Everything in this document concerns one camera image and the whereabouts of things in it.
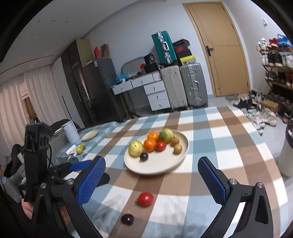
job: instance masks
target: tablecloth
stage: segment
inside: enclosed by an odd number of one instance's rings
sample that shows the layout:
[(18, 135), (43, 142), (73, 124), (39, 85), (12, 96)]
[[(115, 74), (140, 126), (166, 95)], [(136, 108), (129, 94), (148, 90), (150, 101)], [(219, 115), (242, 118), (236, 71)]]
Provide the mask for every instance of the tablecloth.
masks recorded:
[[(129, 143), (163, 128), (181, 131), (188, 138), (190, 147), (185, 160), (162, 175), (130, 172), (124, 165)], [(220, 209), (198, 173), (197, 162), (202, 156), (241, 184), (264, 183), (274, 237), (289, 225), (287, 194), (277, 165), (256, 129), (235, 107), (200, 108), (126, 121), (84, 160), (97, 154), (106, 160), (110, 182), (96, 188), (83, 208), (103, 237), (200, 237)], [(142, 192), (154, 195), (155, 202), (150, 207), (137, 206), (136, 199)], [(241, 203), (225, 237), (232, 235), (243, 207)], [(126, 213), (134, 216), (132, 226), (120, 221)]]
[[(108, 122), (102, 125), (94, 126), (91, 128), (87, 128), (79, 133), (80, 139), (76, 141), (74, 144), (79, 146), (80, 144), (84, 143), (86, 145), (86, 149), (83, 151), (82, 154), (78, 154), (76, 157), (79, 161), (82, 161), (98, 144), (98, 142), (104, 139), (107, 135), (111, 133), (119, 124), (117, 122)], [(99, 129), (99, 133), (93, 139), (83, 142), (81, 138), (88, 132), (94, 129)], [(64, 146), (57, 154), (56, 154), (56, 163), (57, 165), (66, 163), (68, 159), (68, 155), (65, 153), (73, 144), (68, 143)]]

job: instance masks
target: metal screw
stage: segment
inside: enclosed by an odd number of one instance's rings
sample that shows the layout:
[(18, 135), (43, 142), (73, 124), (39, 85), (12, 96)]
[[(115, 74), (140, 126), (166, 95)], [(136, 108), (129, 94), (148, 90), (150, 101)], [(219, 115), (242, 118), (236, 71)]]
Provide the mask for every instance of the metal screw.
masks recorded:
[(261, 182), (258, 182), (258, 183), (257, 183), (257, 186), (258, 186), (259, 188), (263, 188), (263, 187), (264, 187), (264, 185), (263, 185)]
[(234, 178), (230, 179), (229, 181), (230, 181), (230, 183), (231, 183), (231, 184), (233, 184), (233, 185), (235, 185), (235, 184), (237, 184), (237, 183), (238, 183), (238, 182), (237, 182), (237, 180), (236, 180), (236, 179), (234, 179)]
[(46, 183), (42, 183), (40, 187), (41, 187), (41, 188), (45, 188), (46, 186), (47, 186)]
[(67, 184), (71, 185), (74, 183), (74, 179), (73, 178), (70, 178), (66, 181)]

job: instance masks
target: small brown fruit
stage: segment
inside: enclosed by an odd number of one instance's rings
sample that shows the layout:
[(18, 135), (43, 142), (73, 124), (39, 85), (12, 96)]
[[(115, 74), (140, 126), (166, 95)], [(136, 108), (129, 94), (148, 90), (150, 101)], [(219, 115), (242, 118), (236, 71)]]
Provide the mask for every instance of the small brown fruit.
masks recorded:
[(179, 144), (179, 139), (176, 138), (176, 137), (172, 138), (172, 139), (171, 139), (171, 145), (172, 145), (172, 146), (175, 146), (175, 145), (177, 145), (177, 144)]
[(180, 154), (182, 151), (182, 146), (177, 144), (174, 146), (174, 154)]

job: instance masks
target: tomato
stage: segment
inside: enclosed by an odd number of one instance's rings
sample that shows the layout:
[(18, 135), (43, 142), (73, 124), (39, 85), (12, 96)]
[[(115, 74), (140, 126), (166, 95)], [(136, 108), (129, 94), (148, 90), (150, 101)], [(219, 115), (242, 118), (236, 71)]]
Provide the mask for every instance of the tomato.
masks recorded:
[(164, 149), (166, 149), (166, 146), (167, 146), (166, 142), (159, 141), (157, 143), (157, 151), (163, 151)]
[(144, 149), (148, 152), (152, 152), (156, 149), (156, 141), (154, 139), (147, 139), (144, 142)]
[(148, 207), (153, 204), (154, 196), (151, 193), (142, 193), (138, 196), (137, 202), (142, 207)]
[(156, 142), (158, 142), (159, 139), (159, 134), (156, 132), (151, 132), (149, 133), (149, 135), (147, 136), (148, 139), (154, 139)]

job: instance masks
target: plate of fruit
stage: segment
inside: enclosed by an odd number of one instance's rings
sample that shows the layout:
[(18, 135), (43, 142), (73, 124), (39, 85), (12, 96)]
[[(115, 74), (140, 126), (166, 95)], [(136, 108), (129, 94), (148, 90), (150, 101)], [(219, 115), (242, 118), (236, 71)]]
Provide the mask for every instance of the plate of fruit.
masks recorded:
[(185, 159), (188, 148), (185, 135), (165, 128), (132, 141), (124, 154), (124, 162), (138, 174), (162, 174), (177, 167)]

